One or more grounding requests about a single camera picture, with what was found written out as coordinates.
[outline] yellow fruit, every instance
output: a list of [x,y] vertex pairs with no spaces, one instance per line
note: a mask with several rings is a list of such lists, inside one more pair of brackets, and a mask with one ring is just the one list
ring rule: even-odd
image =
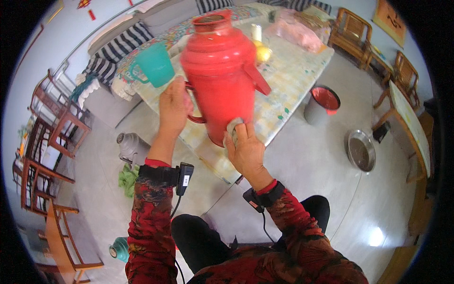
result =
[[252,40],[252,42],[254,43],[254,45],[255,45],[256,47],[259,47],[259,46],[262,46],[262,45],[263,45],[263,43],[262,43],[261,41],[258,41],[258,40]]
[[266,62],[270,59],[271,53],[271,49],[266,46],[259,46],[257,47],[257,60],[260,62]]

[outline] hand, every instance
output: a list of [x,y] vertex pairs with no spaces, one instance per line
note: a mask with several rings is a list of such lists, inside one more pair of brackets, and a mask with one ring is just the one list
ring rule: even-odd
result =
[[230,134],[225,132],[224,135],[228,158],[254,190],[259,191],[274,180],[263,166],[265,145],[257,139],[253,123],[238,124],[235,130],[238,136],[236,147]]
[[159,97],[159,133],[176,139],[193,111],[194,105],[185,89],[184,79],[177,76]]

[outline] red tassel decoration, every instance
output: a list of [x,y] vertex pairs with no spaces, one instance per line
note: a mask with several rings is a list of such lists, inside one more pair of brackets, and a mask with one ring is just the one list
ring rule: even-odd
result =
[[88,10],[88,14],[90,15],[92,21],[96,20],[96,17],[94,16],[93,11],[91,9]]

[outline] silver thermos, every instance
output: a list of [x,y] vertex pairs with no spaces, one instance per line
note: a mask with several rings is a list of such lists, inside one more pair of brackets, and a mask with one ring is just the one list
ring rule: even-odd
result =
[[136,133],[120,133],[117,137],[117,144],[120,146],[119,158],[129,164],[133,169],[135,164],[145,164],[145,158],[150,150],[150,145]]

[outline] floral red jacket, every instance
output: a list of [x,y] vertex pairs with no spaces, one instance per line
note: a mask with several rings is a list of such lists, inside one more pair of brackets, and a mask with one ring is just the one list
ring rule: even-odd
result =
[[[143,167],[169,166],[147,159]],[[277,181],[262,189],[263,194]],[[129,223],[129,261],[126,276],[130,284],[176,283],[175,243],[171,236],[170,212],[173,190],[147,176],[139,176]],[[267,208],[281,231],[285,231],[287,253],[260,246],[235,250],[232,258],[205,267],[188,283],[361,283],[367,279],[361,268],[335,251],[298,200],[285,189]]]

